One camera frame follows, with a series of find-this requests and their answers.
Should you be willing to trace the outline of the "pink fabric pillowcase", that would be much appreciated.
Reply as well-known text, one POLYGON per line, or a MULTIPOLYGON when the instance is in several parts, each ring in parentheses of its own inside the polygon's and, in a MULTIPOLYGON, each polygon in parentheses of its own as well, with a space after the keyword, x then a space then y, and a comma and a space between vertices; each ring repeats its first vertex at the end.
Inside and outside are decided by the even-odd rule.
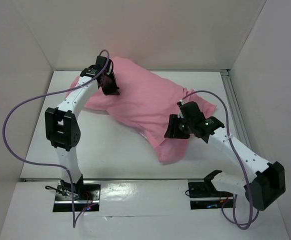
POLYGON ((189 139, 165 138, 169 116, 177 114, 177 102, 186 95, 188 101, 197 103, 205 117, 210 117, 216 105, 206 101, 193 89, 187 89, 142 68, 127 58, 112 58, 114 75, 120 94, 104 95, 99 89, 84 107, 106 111, 113 119, 136 129, 153 147, 158 161, 172 164, 186 154, 189 139))

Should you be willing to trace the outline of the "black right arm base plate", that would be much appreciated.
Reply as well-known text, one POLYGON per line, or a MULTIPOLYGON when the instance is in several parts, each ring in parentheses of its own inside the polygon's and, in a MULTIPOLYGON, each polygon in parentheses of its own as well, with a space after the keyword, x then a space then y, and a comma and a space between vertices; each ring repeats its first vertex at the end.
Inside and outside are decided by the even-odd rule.
POLYGON ((203 181, 189 181, 185 195, 191 210, 232 208, 234 196, 229 192, 209 191, 203 181))

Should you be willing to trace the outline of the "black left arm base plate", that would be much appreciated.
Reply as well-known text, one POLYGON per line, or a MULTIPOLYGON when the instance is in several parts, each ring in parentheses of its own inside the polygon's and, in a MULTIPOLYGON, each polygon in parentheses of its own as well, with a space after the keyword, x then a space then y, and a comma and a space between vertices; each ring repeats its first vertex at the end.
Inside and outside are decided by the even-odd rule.
MULTIPOLYGON (((52 211, 54 213, 72 212, 72 199, 69 190, 62 190, 61 183, 53 187, 55 198, 52 211)), ((85 209, 86 212, 98 212, 100 208, 101 184, 93 181, 83 182, 83 193, 74 194, 75 212, 85 209)))

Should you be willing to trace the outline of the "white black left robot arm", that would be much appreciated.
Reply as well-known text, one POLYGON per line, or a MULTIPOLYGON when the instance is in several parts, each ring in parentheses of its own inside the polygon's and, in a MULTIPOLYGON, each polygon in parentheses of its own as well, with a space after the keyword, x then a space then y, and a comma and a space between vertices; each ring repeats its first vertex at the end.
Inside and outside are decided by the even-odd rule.
POLYGON ((61 171, 61 189, 77 200, 84 195, 83 174, 79 169, 76 150, 81 138, 77 118, 89 98, 98 90, 105 96, 120 94, 113 61, 105 56, 97 56, 95 64, 80 73, 73 89, 58 106, 46 109, 44 119, 46 138, 54 147, 59 164, 65 167, 61 171))

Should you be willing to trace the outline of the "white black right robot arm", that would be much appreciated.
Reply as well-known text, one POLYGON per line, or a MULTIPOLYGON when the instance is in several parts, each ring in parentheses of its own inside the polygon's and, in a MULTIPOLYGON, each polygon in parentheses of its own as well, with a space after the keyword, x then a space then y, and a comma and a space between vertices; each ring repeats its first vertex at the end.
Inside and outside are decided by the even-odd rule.
POLYGON ((206 118, 194 101, 177 103, 178 114, 171 114, 165 138, 189 139, 191 135, 223 153, 243 171, 243 178, 214 170, 204 179, 204 192, 215 196, 228 192, 252 200, 256 210, 266 210, 286 191, 285 169, 258 156, 227 131, 216 117, 206 118))

